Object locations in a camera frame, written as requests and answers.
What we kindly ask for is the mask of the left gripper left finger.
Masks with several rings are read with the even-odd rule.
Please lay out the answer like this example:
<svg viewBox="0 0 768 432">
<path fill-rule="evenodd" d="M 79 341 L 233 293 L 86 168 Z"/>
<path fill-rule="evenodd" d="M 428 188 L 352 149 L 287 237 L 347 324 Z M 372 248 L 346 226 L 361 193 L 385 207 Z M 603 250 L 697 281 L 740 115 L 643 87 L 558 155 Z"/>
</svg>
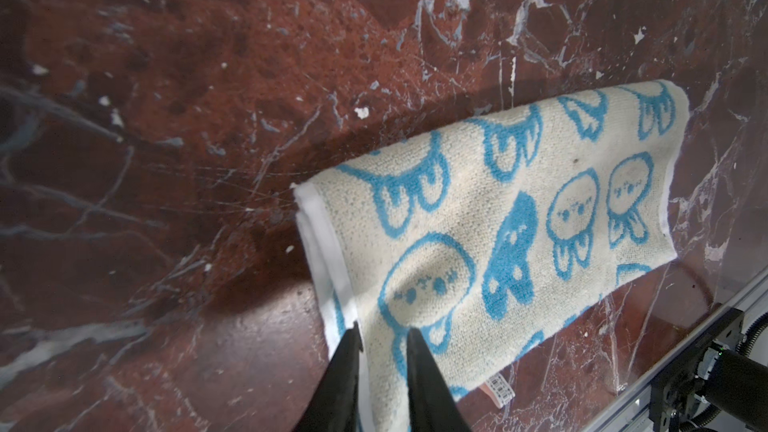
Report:
<svg viewBox="0 0 768 432">
<path fill-rule="evenodd" d="M 347 329 L 295 432 L 354 432 L 358 429 L 358 389 L 363 344 L 359 326 Z"/>
</svg>

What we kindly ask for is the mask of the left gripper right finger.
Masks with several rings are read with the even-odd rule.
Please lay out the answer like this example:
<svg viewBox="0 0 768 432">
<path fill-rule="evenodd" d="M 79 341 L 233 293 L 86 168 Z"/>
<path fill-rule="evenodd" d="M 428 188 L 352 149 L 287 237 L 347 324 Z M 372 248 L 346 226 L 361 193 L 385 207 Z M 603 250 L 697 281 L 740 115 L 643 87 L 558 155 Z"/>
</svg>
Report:
<svg viewBox="0 0 768 432">
<path fill-rule="evenodd" d="M 470 431 L 423 335 L 416 328 L 407 334 L 406 377 L 413 432 Z"/>
</svg>

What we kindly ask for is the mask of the blue patterned towel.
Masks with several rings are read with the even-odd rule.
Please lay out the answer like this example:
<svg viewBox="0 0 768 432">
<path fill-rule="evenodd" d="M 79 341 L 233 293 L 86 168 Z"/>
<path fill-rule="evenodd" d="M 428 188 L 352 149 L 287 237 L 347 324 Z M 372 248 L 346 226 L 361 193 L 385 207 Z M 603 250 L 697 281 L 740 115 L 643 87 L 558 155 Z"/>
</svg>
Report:
<svg viewBox="0 0 768 432">
<path fill-rule="evenodd" d="M 362 431 L 409 429 L 418 329 L 461 398 L 621 285 L 676 257 L 689 100 L 667 80 L 466 120 L 294 189 L 326 342 L 358 328 Z"/>
</svg>

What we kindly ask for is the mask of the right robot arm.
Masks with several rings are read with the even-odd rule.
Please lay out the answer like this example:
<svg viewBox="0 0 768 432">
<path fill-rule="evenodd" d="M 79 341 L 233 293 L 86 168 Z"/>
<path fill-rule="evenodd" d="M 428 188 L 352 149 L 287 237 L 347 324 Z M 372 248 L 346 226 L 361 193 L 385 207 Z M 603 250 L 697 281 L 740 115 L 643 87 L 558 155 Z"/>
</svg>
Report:
<svg viewBox="0 0 768 432">
<path fill-rule="evenodd" d="M 685 422 L 680 431 L 711 431 L 708 424 L 721 412 L 743 422 L 751 431 L 767 430 L 767 366 L 750 358 L 766 330 L 767 313 L 763 313 L 749 326 L 735 350 L 717 343 L 711 346 L 716 354 L 702 389 L 709 405 Z"/>
</svg>

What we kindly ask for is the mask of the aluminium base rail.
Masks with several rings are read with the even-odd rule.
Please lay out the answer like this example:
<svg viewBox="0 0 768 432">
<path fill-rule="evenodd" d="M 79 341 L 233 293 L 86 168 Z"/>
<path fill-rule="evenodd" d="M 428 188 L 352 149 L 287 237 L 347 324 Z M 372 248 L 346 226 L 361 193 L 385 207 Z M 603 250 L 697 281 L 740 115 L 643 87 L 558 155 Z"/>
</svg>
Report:
<svg viewBox="0 0 768 432">
<path fill-rule="evenodd" d="M 701 322 L 680 344 L 592 419 L 586 431 L 678 431 L 693 419 L 708 368 L 745 341 L 745 321 L 767 309 L 767 271 Z"/>
</svg>

